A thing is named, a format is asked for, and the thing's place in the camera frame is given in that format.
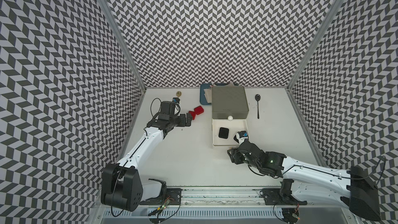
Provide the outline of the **black spoon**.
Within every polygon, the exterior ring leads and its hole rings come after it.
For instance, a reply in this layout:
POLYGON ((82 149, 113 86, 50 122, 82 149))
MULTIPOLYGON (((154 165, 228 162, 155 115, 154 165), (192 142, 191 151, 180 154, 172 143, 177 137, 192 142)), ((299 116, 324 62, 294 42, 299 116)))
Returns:
POLYGON ((260 119, 260 108, 259 108, 260 99, 261 99, 261 95, 260 94, 256 94, 255 95, 255 100, 257 102, 257 119, 260 119))

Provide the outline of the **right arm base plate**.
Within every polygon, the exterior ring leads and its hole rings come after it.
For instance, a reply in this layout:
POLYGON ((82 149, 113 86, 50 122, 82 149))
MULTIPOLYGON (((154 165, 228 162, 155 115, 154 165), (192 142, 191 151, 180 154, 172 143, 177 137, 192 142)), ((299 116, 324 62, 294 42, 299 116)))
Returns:
POLYGON ((290 206, 305 206, 307 201, 299 201, 291 195, 281 194, 280 189, 263 188, 260 191, 260 196, 264 199, 265 205, 290 205, 290 206))

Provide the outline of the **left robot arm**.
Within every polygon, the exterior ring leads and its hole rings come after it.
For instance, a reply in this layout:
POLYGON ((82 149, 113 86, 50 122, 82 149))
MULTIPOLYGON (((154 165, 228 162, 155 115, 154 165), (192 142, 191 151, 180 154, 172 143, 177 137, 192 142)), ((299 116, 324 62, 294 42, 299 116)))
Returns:
POLYGON ((171 117, 154 116, 144 128, 144 134, 135 146, 116 163, 108 164, 102 173, 101 203, 126 211, 134 211, 141 202, 162 201, 166 182, 141 179, 140 170, 153 150, 175 127, 189 127, 190 113, 171 117))

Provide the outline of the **white drawer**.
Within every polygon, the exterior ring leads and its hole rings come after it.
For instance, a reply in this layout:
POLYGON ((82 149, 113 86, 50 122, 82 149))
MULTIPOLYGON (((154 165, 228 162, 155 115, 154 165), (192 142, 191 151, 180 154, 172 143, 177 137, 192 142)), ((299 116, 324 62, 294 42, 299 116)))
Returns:
POLYGON ((212 120, 212 144, 214 147, 237 147, 239 142, 234 140, 240 131, 248 132, 245 119, 213 119, 212 120))

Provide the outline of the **black brooch box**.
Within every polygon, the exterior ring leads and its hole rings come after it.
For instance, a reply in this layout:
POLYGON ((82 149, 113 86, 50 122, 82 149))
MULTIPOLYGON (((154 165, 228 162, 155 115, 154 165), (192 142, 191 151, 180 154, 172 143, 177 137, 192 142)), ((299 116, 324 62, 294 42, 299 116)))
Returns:
POLYGON ((220 139, 228 139, 229 138, 229 132, 230 130, 228 128, 225 127, 220 127, 219 128, 219 133, 218 133, 218 137, 220 139))

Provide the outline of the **grey drawer cabinet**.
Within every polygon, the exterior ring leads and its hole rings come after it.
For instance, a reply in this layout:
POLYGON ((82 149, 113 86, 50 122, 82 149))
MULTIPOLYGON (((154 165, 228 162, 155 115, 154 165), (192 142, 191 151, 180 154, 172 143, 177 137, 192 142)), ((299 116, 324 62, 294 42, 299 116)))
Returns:
POLYGON ((212 93, 212 119, 246 119, 249 107, 243 86, 216 86, 212 93))

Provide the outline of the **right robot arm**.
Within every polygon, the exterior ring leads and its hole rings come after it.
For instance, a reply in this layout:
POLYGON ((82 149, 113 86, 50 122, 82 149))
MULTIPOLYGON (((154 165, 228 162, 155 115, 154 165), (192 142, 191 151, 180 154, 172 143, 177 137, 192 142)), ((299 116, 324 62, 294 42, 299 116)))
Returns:
POLYGON ((331 169, 301 162, 282 153, 263 151, 244 141, 227 151, 232 163, 246 164, 257 175, 281 179, 279 197, 285 205, 329 203, 349 209, 364 220, 379 222, 377 183, 361 167, 331 169))

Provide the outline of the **teal tray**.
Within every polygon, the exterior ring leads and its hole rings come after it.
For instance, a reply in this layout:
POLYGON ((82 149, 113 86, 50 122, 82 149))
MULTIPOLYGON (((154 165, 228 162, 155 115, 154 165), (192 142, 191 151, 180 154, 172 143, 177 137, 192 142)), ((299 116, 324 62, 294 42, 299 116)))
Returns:
POLYGON ((201 105, 211 105, 210 102, 208 102, 206 95, 205 95, 205 89, 211 89, 213 86, 227 86, 228 84, 225 83, 218 83, 218 84, 210 84, 210 83, 204 83, 200 85, 200 104, 201 105))

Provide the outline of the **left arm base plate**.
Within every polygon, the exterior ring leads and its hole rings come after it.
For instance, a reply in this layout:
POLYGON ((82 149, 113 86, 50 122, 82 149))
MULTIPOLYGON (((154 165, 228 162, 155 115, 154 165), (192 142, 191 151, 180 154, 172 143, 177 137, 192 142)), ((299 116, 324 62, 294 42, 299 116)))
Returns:
POLYGON ((167 188, 166 191, 162 193, 159 197, 141 201, 140 205, 160 206, 161 204, 165 203, 167 199, 169 199, 169 205, 177 206, 181 203, 181 196, 181 188, 167 188))

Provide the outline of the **red brooch box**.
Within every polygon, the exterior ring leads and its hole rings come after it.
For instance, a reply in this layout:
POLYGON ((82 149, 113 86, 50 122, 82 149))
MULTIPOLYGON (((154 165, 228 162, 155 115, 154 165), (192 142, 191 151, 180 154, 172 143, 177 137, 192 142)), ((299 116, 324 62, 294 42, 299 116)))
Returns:
POLYGON ((194 112, 196 115, 200 115, 200 114, 204 113, 204 109, 202 106, 198 106, 198 107, 194 108, 194 112))
POLYGON ((197 115, 196 112, 194 112, 194 111, 189 111, 188 113, 191 115, 192 120, 195 120, 196 115, 197 115))

